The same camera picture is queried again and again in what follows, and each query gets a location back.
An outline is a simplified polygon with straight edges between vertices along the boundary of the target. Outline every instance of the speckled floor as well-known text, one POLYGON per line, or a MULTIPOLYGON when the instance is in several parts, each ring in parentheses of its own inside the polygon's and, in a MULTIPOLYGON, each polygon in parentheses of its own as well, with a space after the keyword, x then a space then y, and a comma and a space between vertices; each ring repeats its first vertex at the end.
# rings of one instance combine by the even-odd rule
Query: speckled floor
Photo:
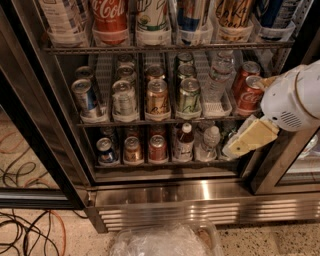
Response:
MULTIPOLYGON (((9 209, 0 212, 11 213, 9 209)), ((33 221, 43 211, 15 210, 16 215, 33 221)), ((116 233, 98 234, 91 223, 81 219, 72 211, 56 211, 62 218, 66 229, 66 256, 107 256, 114 242, 116 233)), ((43 234, 48 230, 48 219, 41 219, 37 226, 43 234)), ((319 256, 320 255, 320 221, 277 222, 257 225, 224 225, 217 226, 225 256, 319 256)), ((9 243, 15 236, 14 226, 0 226, 0 243, 9 243)), ((61 224, 52 217, 50 238, 56 243, 59 251, 62 246, 61 224)), ((16 245, 22 253, 22 240, 16 245)), ((44 239, 40 239, 31 255, 45 255, 44 239)), ((11 249, 3 255, 19 255, 11 249)), ((47 255, 57 255, 53 247, 48 247, 47 255)))

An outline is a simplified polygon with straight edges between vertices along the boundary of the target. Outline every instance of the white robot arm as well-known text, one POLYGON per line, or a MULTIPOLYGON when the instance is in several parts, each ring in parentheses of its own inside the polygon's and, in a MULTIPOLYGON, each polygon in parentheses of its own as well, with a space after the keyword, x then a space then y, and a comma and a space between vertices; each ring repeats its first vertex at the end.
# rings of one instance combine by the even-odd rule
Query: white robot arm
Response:
POLYGON ((320 60, 300 65, 278 76, 265 88, 261 101, 264 116, 249 117, 223 148, 238 158, 277 138, 279 128, 296 132, 320 126, 320 60))

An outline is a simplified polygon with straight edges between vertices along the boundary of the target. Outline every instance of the silver can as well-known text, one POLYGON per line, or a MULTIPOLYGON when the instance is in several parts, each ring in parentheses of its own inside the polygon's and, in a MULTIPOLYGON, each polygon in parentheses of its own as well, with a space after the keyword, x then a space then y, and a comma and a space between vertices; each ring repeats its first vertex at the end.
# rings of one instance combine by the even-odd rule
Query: silver can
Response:
POLYGON ((134 71, 133 67, 128 65, 120 66, 117 69, 116 77, 117 80, 127 80, 133 87, 136 87, 137 73, 134 71))
POLYGON ((162 115, 168 113, 168 86, 162 79, 154 79, 148 83, 147 113, 162 115))
POLYGON ((134 87, 127 80, 119 80, 112 86, 113 108, 116 115, 129 116, 137 109, 134 87))
POLYGON ((76 69, 75 77, 77 79, 89 79, 91 81, 93 90, 97 96, 98 104, 102 103, 102 96, 99 89, 98 81, 95 75, 94 70, 89 66, 81 66, 76 69))
POLYGON ((167 0, 137 0, 137 25, 142 31, 160 31, 167 27, 167 0))
POLYGON ((200 84, 196 78, 186 78, 180 84, 178 110, 182 113, 193 113, 200 104, 200 84))
POLYGON ((109 138, 102 138, 96 143, 99 151, 99 162, 113 163, 118 160, 116 151, 113 148, 112 142, 109 138))
POLYGON ((88 79, 76 80, 71 85, 77 104, 81 108, 82 115, 88 118, 102 116, 97 96, 93 90, 92 83, 88 79))

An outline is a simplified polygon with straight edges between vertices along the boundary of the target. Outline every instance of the can lid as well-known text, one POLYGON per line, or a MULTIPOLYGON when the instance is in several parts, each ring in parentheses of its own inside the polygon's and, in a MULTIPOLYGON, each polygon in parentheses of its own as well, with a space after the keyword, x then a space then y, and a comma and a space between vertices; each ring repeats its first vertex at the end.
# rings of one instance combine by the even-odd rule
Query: can lid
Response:
POLYGON ((178 68, 178 72, 184 76, 192 76, 194 78, 197 76, 196 68, 191 64, 180 65, 178 68))
POLYGON ((131 87, 130 82, 127 80, 119 80, 112 85, 114 93, 127 92, 131 87))
POLYGON ((111 148, 111 140, 109 138, 102 138, 97 141, 96 146, 99 151, 106 151, 111 148))
POLYGON ((186 78, 182 80, 181 88, 187 92, 194 92, 200 89, 200 83, 196 78, 186 78))
POLYGON ((244 71, 248 73, 259 73, 260 66, 257 62, 254 61, 246 61, 242 64, 242 68, 244 71))
POLYGON ((148 90, 152 92, 163 92, 167 89, 167 83, 162 79, 153 79, 148 83, 148 90))
POLYGON ((150 144, 155 148, 161 148, 164 145, 164 138, 161 135, 154 135, 150 139, 150 144))
POLYGON ((189 132, 191 132, 191 131, 192 131, 192 126, 191 126, 191 124, 189 124, 189 123, 184 123, 184 124, 182 125, 182 131, 183 131, 184 133, 189 133, 189 132))
POLYGON ((147 68, 146 74, 149 76, 161 77, 165 74, 165 71, 160 65, 151 65, 147 68))
POLYGON ((125 147, 129 149, 136 149, 139 146, 139 139, 134 136, 126 138, 124 141, 125 147))
POLYGON ((257 85, 257 82, 262 79, 261 76, 248 76, 246 78, 246 83, 250 88, 261 90, 260 87, 257 85))
POLYGON ((179 60, 183 62, 188 62, 193 60, 193 55, 190 52, 180 52, 177 54, 179 60))
POLYGON ((133 72, 134 70, 131 66, 123 65, 117 69, 117 76, 118 77, 131 76, 133 72))
POLYGON ((90 88, 91 88, 91 81, 88 79, 78 79, 74 81, 73 84, 71 85, 71 90, 74 93, 79 93, 79 94, 89 91, 90 88))
POLYGON ((82 66, 76 69, 75 75, 77 79, 92 78, 94 76, 94 71, 89 66, 82 66))

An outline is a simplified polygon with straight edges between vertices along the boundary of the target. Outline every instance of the plastic bottle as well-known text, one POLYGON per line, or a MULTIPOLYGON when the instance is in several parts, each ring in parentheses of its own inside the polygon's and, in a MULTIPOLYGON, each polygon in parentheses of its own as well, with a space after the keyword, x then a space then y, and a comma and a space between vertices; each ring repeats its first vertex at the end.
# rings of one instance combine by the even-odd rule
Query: plastic bottle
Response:
POLYGON ((174 156, 178 161, 190 161, 192 159, 192 149, 194 143, 194 135, 192 126, 184 123, 182 128, 177 131, 175 142, 174 156))
POLYGON ((218 51, 214 53, 211 69, 207 80, 207 89, 213 102, 220 102, 228 80, 232 76, 235 60, 233 51, 218 51))

